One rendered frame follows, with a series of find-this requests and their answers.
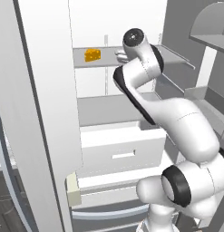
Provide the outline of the dark lower cupboard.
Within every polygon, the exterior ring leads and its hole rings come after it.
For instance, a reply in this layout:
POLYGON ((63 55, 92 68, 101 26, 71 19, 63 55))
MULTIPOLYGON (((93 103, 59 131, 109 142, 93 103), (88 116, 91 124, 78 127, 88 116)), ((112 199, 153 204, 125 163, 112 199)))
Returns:
POLYGON ((0 232, 26 232, 0 171, 0 232))

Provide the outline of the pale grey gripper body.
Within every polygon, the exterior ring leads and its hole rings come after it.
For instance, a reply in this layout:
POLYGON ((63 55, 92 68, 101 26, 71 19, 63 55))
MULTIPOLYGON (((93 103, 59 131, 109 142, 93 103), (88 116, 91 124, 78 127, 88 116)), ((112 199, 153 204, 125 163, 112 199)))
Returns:
POLYGON ((117 50, 115 55, 119 63, 127 63, 129 61, 129 58, 124 50, 117 50))

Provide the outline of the grey glass fridge shelf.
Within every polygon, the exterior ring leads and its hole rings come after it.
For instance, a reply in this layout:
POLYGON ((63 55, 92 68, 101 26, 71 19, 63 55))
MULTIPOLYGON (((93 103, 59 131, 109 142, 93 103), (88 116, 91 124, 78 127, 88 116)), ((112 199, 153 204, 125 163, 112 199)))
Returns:
POLYGON ((77 101, 81 127, 143 120, 125 95, 79 98, 77 101))
MULTIPOLYGON (((193 64, 191 64, 188 59, 172 51, 170 48, 166 47, 165 45, 157 44, 156 47, 160 51, 165 64, 185 63, 193 70, 196 69, 196 67, 193 64)), ((120 46, 99 47, 99 50, 101 51, 101 59, 91 62, 86 62, 84 60, 84 53, 86 52, 87 47, 74 48, 73 49, 74 67, 93 68, 93 67, 120 66, 121 63, 118 62, 115 56, 115 51, 120 49, 121 49, 120 46)))

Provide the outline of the beige fridge hinge block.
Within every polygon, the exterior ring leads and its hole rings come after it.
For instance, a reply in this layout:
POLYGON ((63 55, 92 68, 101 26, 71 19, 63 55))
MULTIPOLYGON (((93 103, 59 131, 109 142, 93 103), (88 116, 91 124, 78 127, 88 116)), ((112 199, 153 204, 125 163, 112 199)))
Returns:
POLYGON ((73 172, 66 179, 67 198, 70 207, 82 204, 81 191, 78 186, 76 173, 73 172))

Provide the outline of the grey right fridge door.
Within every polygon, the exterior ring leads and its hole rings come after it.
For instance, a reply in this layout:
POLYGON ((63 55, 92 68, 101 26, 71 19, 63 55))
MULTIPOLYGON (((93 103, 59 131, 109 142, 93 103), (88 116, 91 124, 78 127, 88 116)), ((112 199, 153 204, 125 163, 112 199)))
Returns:
MULTIPOLYGON (((209 86, 222 53, 189 38, 195 18, 215 0, 168 0, 162 44, 190 60, 186 63, 167 64, 156 83, 155 91, 162 99, 182 97, 192 87, 209 86)), ((224 193, 219 207, 206 227, 197 227, 191 217, 178 216, 176 226, 181 232, 224 232, 224 193)))

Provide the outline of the boxy grey door bin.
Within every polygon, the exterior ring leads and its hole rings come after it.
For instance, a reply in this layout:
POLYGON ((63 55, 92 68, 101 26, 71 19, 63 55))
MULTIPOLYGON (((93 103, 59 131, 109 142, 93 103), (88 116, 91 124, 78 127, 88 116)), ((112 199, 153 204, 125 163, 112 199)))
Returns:
POLYGON ((209 86, 188 88, 184 96, 202 110, 214 131, 224 140, 224 98, 209 86))

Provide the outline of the white fridge body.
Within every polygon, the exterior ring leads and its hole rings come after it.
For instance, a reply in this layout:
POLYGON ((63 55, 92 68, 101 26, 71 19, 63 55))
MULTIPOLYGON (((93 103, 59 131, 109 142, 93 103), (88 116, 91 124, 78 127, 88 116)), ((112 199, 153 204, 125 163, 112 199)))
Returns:
MULTIPOLYGON (((131 28, 140 28, 151 44, 160 43, 168 0, 71 0, 73 49, 122 46, 123 35, 131 28)), ((115 86, 112 74, 117 66, 75 68, 77 99, 108 95, 124 95, 115 86)), ((115 129, 142 121, 93 125, 81 131, 115 129)), ((136 208, 145 204, 138 200, 139 179, 159 175, 171 164, 165 149, 158 167, 136 169, 88 178, 77 178, 82 204, 76 212, 109 212, 136 208)), ((132 217, 108 220, 73 220, 76 232, 135 232, 147 212, 132 217)))

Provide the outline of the rounded grey door bin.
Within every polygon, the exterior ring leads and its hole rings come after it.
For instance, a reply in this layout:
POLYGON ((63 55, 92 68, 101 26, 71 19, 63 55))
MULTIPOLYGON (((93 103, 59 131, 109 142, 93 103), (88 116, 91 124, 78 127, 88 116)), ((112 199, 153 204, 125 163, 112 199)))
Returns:
POLYGON ((224 53, 224 2, 211 4, 198 14, 190 39, 224 53))

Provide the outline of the white fridge crisper drawer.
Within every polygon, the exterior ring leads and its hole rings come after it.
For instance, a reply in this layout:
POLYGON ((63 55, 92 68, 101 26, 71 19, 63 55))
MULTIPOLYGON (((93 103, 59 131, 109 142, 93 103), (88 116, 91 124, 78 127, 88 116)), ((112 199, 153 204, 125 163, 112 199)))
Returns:
POLYGON ((163 129, 126 127, 81 133, 83 166, 79 178, 158 167, 166 140, 163 129))

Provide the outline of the white left fridge door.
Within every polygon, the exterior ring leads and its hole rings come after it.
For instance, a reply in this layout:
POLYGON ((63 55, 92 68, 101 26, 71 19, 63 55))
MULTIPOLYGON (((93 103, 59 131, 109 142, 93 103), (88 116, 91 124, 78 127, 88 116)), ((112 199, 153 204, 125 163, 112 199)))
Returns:
POLYGON ((0 0, 0 140, 36 225, 74 232, 66 178, 82 164, 69 0, 0 0))

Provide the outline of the orange cheese wedge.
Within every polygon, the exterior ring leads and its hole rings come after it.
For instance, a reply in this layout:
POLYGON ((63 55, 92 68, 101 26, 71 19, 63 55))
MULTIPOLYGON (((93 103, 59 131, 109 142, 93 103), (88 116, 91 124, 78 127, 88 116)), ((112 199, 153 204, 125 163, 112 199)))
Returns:
POLYGON ((89 48, 84 52, 84 60, 88 62, 93 62, 101 59, 101 50, 89 48))

